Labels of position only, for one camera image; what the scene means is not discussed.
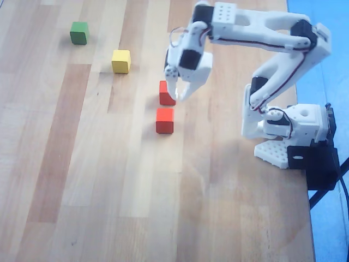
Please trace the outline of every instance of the white robotic arm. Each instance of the white robotic arm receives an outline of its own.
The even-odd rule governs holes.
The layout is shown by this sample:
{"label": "white robotic arm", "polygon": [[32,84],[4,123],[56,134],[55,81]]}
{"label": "white robotic arm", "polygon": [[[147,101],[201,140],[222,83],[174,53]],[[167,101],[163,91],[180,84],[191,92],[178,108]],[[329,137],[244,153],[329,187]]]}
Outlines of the white robotic arm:
{"label": "white robotic arm", "polygon": [[[290,34],[277,32],[282,29]],[[253,73],[251,84],[245,87],[242,135],[283,139],[257,145],[255,156],[288,168],[289,146],[309,147],[328,139],[328,108],[298,104],[283,110],[267,105],[330,55],[330,31],[322,24],[312,26],[309,18],[301,14],[244,10],[222,2],[212,7],[200,1],[179,40],[173,43],[171,35],[165,76],[170,96],[180,101],[189,98],[209,77],[213,56],[204,52],[206,37],[213,44],[278,52]],[[188,82],[182,94],[176,89],[178,77]]]}

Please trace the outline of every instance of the red block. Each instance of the red block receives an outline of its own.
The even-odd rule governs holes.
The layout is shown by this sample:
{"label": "red block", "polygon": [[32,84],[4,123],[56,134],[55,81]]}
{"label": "red block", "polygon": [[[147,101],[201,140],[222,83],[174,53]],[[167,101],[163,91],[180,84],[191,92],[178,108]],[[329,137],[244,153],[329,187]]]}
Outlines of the red block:
{"label": "red block", "polygon": [[173,108],[158,108],[157,109],[157,133],[172,134],[173,133]]}
{"label": "red block", "polygon": [[160,81],[160,105],[175,105],[176,101],[173,100],[167,91],[166,81]]}

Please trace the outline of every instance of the cube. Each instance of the cube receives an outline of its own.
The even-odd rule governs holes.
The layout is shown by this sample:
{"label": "cube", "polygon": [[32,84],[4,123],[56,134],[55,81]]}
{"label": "cube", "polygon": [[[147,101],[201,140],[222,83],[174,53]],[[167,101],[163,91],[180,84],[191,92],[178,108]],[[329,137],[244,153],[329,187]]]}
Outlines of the cube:
{"label": "cube", "polygon": [[115,74],[128,74],[131,66],[131,54],[129,50],[114,50],[111,60]]}
{"label": "cube", "polygon": [[160,105],[176,105],[176,101],[171,98],[167,91],[166,81],[160,81],[159,99]]}
{"label": "cube", "polygon": [[173,108],[158,108],[157,109],[157,133],[172,134],[173,133]]}
{"label": "cube", "polygon": [[86,45],[89,38],[87,23],[73,22],[70,29],[70,37],[74,45]]}

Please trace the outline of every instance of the blue floor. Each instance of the blue floor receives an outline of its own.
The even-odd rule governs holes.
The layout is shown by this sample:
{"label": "blue floor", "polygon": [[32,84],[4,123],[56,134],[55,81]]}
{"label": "blue floor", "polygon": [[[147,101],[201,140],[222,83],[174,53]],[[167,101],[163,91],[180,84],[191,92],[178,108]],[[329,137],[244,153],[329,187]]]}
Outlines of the blue floor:
{"label": "blue floor", "polygon": [[[288,0],[288,10],[306,14],[313,25],[320,22],[332,33],[332,55],[297,82],[297,97],[298,103],[332,104],[342,163],[349,157],[349,0]],[[344,180],[349,187],[349,174]],[[346,261],[349,223],[339,183],[311,210],[311,222],[316,261]]]}

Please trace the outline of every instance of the wood grain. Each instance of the wood grain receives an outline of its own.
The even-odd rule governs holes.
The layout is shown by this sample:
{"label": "wood grain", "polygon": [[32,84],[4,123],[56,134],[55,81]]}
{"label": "wood grain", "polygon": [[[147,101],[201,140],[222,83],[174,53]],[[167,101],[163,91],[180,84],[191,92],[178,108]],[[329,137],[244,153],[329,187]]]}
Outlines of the wood grain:
{"label": "wood grain", "polygon": [[28,221],[57,221],[91,65],[69,65],[53,117]]}
{"label": "wood grain", "polygon": [[[155,132],[169,32],[195,2],[5,1],[0,261],[315,261],[305,177],[240,135],[244,87],[273,53],[207,43],[207,83],[174,107],[172,135]],[[131,51],[128,75],[112,72],[115,49]],[[272,104],[296,102],[293,87]]]}

